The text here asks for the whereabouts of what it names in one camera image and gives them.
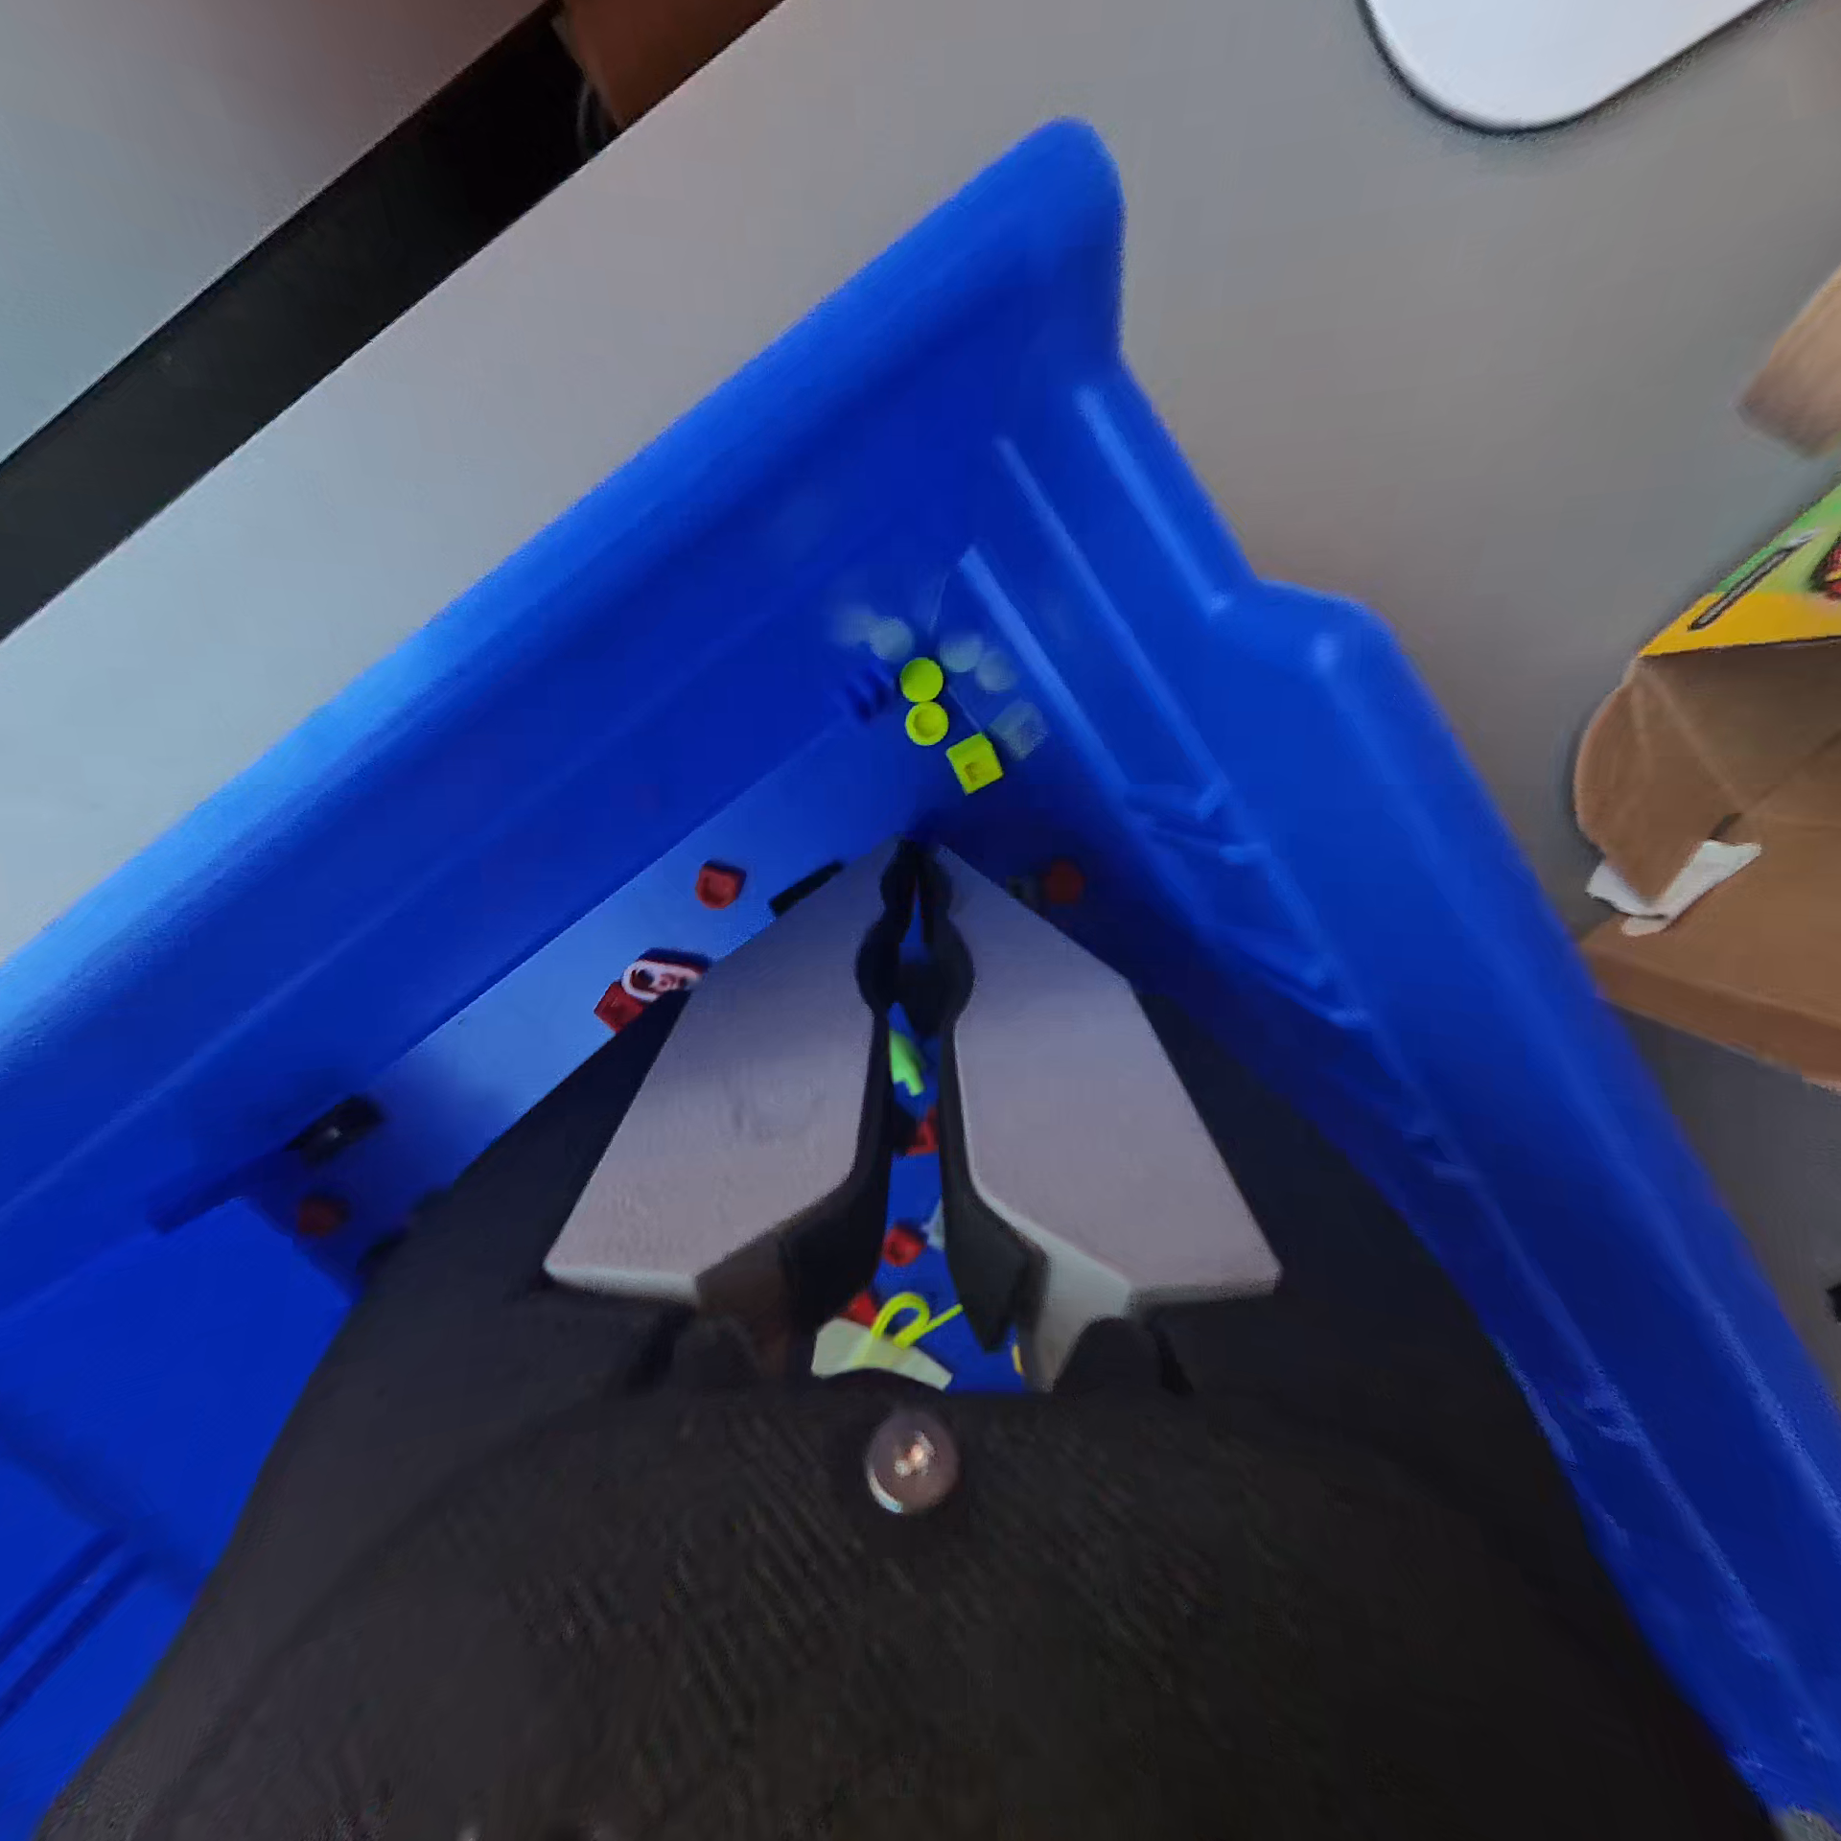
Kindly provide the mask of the white rounded board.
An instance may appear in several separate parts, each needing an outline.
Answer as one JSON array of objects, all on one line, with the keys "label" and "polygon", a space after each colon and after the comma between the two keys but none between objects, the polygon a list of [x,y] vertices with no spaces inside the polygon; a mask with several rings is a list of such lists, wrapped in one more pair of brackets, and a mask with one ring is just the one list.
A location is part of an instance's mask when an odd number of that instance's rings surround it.
[{"label": "white rounded board", "polygon": [[1495,134],[1576,122],[1761,3],[1361,3],[1393,74],[1450,122]]}]

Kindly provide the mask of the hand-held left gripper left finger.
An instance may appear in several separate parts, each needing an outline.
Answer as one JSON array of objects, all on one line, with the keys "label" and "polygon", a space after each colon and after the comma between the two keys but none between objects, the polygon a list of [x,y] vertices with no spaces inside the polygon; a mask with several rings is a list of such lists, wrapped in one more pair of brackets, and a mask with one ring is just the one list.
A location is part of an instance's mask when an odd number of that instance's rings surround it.
[{"label": "hand-held left gripper left finger", "polygon": [[644,1071],[545,1276],[732,1326],[770,1375],[882,1261],[902,996],[925,851],[844,865],[721,961]]}]

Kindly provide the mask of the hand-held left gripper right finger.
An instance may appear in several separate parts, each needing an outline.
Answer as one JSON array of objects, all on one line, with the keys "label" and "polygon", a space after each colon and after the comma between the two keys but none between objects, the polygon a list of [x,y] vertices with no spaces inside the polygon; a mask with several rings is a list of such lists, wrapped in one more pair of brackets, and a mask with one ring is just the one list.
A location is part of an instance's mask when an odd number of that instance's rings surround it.
[{"label": "hand-held left gripper right finger", "polygon": [[1100,1321],[1266,1297],[1278,1253],[1135,988],[950,851],[916,862],[940,978],[939,1155],[958,1299],[1056,1386]]}]

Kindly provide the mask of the light wooden post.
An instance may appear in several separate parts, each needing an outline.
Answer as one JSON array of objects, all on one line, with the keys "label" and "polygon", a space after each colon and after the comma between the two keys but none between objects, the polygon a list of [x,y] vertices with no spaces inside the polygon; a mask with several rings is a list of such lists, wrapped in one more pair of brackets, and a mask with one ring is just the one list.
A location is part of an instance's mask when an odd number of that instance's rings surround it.
[{"label": "light wooden post", "polygon": [[1739,402],[1764,438],[1801,455],[1840,448],[1840,269],[1796,313]]}]

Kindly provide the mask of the white piece with lime band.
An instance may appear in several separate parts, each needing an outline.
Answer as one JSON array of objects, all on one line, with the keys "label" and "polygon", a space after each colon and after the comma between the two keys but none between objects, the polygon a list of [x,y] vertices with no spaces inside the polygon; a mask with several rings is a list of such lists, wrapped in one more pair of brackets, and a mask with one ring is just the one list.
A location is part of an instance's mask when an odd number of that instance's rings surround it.
[{"label": "white piece with lime band", "polygon": [[925,1349],[925,1342],[961,1316],[961,1304],[931,1307],[925,1295],[914,1290],[882,1299],[862,1294],[839,1318],[828,1319],[816,1333],[812,1376],[895,1375],[924,1389],[945,1395],[953,1375]]}]

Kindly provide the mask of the printed cardboard lego box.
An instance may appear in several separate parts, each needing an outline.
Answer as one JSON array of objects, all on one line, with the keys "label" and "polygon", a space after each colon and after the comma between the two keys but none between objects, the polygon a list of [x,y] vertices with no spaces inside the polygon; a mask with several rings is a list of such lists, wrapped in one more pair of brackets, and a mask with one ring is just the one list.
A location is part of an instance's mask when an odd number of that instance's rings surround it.
[{"label": "printed cardboard lego box", "polygon": [[1627,666],[1574,760],[1629,1012],[1840,1082],[1840,492]]}]

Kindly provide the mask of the scattered red lego pieces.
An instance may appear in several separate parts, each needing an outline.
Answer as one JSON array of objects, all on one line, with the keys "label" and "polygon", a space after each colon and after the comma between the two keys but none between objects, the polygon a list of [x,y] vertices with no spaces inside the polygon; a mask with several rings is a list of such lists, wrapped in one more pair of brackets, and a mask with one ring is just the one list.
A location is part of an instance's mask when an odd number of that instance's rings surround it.
[{"label": "scattered red lego pieces", "polygon": [[286,1152],[272,1205],[355,1288],[383,1242],[563,1076],[833,875],[774,885],[680,847],[377,1075]]}]

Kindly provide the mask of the blue plastic bin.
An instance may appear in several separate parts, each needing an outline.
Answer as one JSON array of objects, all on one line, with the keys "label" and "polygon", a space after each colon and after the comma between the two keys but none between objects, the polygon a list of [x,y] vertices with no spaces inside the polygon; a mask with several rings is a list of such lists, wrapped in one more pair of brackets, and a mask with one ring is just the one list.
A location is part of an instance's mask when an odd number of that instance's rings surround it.
[{"label": "blue plastic bin", "polygon": [[[1246,563],[1122,230],[1035,130],[5,964],[5,1837],[1838,1837],[1824,1378],[1407,653]],[[680,847],[898,837],[1135,988],[1273,1294],[1049,1391],[963,1308],[940,1395],[555,1284],[732,951],[355,1288],[280,1225]],[[862,1294],[961,1304],[919,901],[891,1027]]]}]

